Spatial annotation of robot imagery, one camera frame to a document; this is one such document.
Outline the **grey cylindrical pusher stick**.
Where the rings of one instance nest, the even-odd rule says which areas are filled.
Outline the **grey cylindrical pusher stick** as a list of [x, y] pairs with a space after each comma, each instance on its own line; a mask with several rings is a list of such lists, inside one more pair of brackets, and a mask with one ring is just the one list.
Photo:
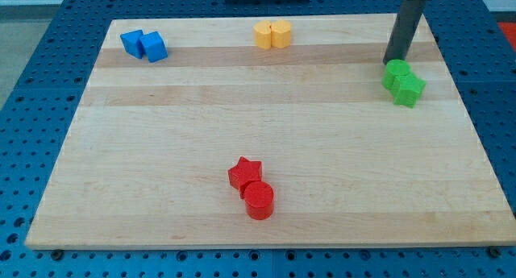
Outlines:
[[402, 0], [383, 57], [384, 64], [406, 58], [426, 3], [427, 0]]

